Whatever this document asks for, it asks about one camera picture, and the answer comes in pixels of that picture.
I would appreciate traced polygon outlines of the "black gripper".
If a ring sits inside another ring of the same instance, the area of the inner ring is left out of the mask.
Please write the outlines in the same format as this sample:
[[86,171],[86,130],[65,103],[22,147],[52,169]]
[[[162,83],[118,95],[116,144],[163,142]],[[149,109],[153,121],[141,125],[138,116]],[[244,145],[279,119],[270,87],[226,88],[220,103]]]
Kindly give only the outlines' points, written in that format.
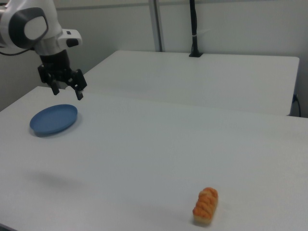
[[54,95],[60,92],[57,81],[67,84],[69,80],[69,86],[75,91],[77,99],[83,98],[83,90],[87,86],[86,80],[80,69],[71,70],[67,51],[39,57],[42,61],[38,67],[41,82],[47,83]]

